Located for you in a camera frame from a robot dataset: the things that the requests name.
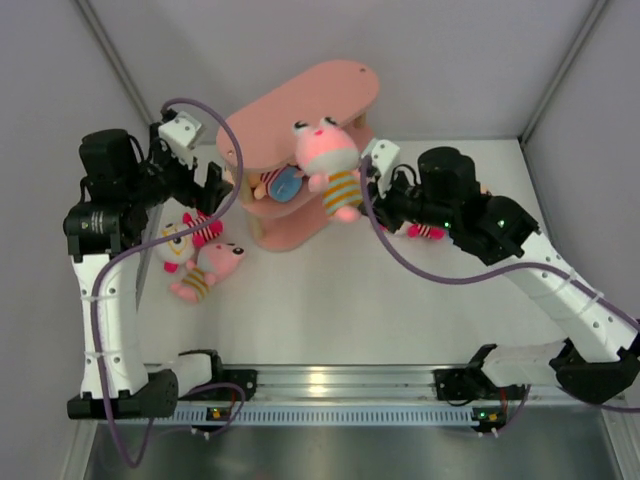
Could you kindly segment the large pink frog plush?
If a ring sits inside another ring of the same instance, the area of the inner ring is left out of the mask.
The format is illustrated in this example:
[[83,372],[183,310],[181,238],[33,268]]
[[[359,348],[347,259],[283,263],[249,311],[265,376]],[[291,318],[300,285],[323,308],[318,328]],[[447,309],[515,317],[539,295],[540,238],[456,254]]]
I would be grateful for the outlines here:
[[362,194],[356,169],[360,151],[354,140],[332,117],[318,124],[296,121],[294,158],[308,177],[308,188],[318,193],[331,220],[353,223],[361,217]]

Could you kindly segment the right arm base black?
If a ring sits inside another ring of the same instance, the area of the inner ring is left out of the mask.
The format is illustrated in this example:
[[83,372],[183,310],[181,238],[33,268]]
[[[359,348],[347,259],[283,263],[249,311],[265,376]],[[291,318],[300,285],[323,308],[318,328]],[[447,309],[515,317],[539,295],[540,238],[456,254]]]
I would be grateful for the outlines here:
[[498,387],[476,368],[437,369],[433,372],[436,396],[451,404],[466,405],[476,400],[522,400],[524,385]]

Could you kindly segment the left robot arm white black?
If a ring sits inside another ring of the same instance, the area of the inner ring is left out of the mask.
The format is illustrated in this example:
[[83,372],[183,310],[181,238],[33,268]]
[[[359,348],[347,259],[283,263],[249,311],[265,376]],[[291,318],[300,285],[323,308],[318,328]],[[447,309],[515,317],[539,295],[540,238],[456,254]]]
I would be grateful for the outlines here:
[[194,126],[172,132],[154,124],[148,151],[124,129],[94,132],[81,141],[81,199],[63,222],[84,324],[83,379],[67,402],[73,420],[166,418],[192,389],[209,400],[225,390],[226,376],[211,350],[181,354],[149,371],[137,328],[141,256],[155,245],[143,241],[149,210],[170,198],[206,214],[230,205],[225,198],[231,186],[215,163],[205,184],[195,181],[199,135]]

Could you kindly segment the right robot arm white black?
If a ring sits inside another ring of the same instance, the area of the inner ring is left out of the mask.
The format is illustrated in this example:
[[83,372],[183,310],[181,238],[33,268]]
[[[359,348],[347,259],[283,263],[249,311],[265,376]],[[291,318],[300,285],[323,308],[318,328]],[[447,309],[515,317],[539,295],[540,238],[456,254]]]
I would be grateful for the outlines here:
[[[449,286],[503,276],[563,331],[562,339],[547,344],[482,346],[458,370],[472,398],[515,385],[549,386],[604,407],[634,383],[639,375],[638,320],[590,286],[520,204],[482,192],[469,156],[453,147],[436,147],[411,167],[400,162],[396,144],[380,140],[363,158],[361,187],[376,235],[403,268]],[[454,246],[487,271],[446,277],[411,264],[386,236],[406,222],[444,229]]]

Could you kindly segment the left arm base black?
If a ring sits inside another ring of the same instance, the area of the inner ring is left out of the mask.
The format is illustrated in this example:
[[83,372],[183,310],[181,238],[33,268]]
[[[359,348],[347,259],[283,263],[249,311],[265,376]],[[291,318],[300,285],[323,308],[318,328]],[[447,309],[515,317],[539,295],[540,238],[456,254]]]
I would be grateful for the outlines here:
[[230,387],[217,387],[211,389],[210,386],[219,383],[230,383],[237,385],[245,394],[245,399],[250,400],[257,389],[258,371],[255,369],[231,368],[216,372],[210,381],[194,387],[186,395],[180,398],[181,401],[218,401],[230,402],[239,401],[240,393]]

